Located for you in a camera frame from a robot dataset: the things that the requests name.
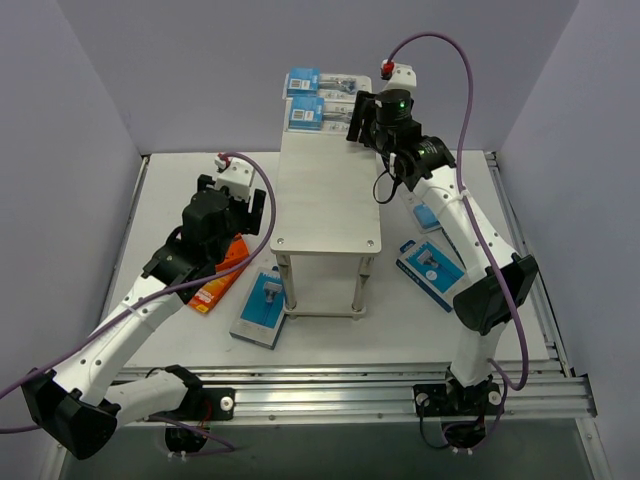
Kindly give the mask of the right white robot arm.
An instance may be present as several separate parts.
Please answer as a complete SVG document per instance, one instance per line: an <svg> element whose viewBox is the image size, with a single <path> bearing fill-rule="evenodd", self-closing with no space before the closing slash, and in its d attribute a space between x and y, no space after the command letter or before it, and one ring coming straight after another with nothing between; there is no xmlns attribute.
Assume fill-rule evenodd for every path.
<svg viewBox="0 0 640 480"><path fill-rule="evenodd" d="M481 384L497 370L495 352L513 323L524 364L529 353L518 309L539 272L536 260L521 256L482 212L462 181L462 157L437 137L423 134L412 117L413 100L404 89L356 95L347 139L380 155L392 179L414 193L435 214L466 269L468 284L453 297L462 323L460 343L449 366L444 400L455 412L480 400Z"/></svg>

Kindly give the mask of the Gillette SkinGuard blister pack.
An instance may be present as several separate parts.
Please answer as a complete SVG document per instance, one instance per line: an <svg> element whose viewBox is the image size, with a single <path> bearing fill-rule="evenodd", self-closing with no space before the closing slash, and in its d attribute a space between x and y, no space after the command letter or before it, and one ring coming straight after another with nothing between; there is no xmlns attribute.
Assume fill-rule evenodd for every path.
<svg viewBox="0 0 640 480"><path fill-rule="evenodd" d="M354 106L327 101L322 97L292 97L288 101L286 131L310 133L346 133Z"/></svg>

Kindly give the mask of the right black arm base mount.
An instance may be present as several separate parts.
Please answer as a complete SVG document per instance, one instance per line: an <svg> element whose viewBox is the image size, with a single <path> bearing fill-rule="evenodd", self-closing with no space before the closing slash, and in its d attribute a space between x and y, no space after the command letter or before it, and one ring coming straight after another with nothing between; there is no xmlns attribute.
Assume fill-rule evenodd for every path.
<svg viewBox="0 0 640 480"><path fill-rule="evenodd" d="M470 388L449 383L414 384L415 412L423 417L469 417L496 415L502 400L495 383Z"/></svg>

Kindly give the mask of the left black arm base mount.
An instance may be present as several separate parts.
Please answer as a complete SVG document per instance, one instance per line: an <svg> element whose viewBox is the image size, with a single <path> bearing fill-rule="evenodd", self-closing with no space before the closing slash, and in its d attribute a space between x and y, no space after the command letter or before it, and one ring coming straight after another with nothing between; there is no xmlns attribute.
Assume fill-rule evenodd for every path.
<svg viewBox="0 0 640 480"><path fill-rule="evenodd" d="M183 420L201 424L234 418L236 391L228 387L191 389L179 407Z"/></svg>

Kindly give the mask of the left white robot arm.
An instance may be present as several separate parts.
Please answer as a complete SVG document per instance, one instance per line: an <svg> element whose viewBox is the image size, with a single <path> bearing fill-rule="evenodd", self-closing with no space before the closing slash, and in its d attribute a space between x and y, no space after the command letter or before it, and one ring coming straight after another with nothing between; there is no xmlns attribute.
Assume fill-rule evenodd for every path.
<svg viewBox="0 0 640 480"><path fill-rule="evenodd" d="M160 413L197 418L205 407L203 384L180 365L126 384L114 380L158 327L216 277L234 238L259 233L264 209L274 205L270 184L236 195L220 178L200 176L181 224L85 344L28 374L21 390L34 423L85 460L129 423Z"/></svg>

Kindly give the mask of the clear blue-card razor blister pack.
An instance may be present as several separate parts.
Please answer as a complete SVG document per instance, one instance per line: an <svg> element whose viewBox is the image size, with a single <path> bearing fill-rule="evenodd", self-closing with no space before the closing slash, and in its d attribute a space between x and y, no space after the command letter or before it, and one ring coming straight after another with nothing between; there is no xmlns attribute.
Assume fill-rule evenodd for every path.
<svg viewBox="0 0 640 480"><path fill-rule="evenodd" d="M402 192L401 199L420 233L426 234L441 228L434 213L415 194Z"/></svg>

